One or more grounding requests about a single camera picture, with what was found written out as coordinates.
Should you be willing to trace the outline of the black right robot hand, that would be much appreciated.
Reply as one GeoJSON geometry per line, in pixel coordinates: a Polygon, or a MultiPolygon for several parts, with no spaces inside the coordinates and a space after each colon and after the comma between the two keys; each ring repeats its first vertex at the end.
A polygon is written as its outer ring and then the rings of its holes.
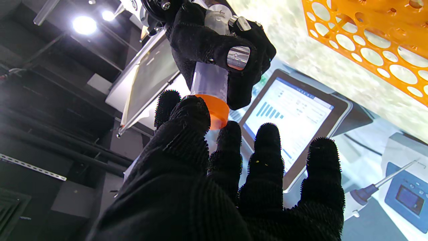
{"type": "Polygon", "coordinates": [[[166,37],[174,61],[188,89],[191,89],[197,62],[226,69],[229,72],[227,104],[232,110],[244,108],[251,103],[253,86],[270,68],[277,51],[261,24],[248,20],[250,29],[242,31],[234,23],[229,27],[233,35],[220,35],[204,26],[206,12],[201,5],[186,1],[167,23],[166,37]],[[236,46],[250,49],[249,60],[241,71],[227,63],[230,49],[236,46]]]}

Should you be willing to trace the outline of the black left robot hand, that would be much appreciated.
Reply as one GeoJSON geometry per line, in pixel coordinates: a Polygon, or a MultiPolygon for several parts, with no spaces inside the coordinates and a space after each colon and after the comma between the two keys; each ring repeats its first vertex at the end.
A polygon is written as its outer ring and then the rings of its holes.
{"type": "Polygon", "coordinates": [[[277,126],[265,123],[258,129],[246,182],[240,187],[240,125],[229,121],[209,155],[205,135],[210,122],[202,98],[162,92],[153,138],[87,240],[341,240],[345,198],[332,139],[311,142],[301,199],[285,209],[277,126]]]}

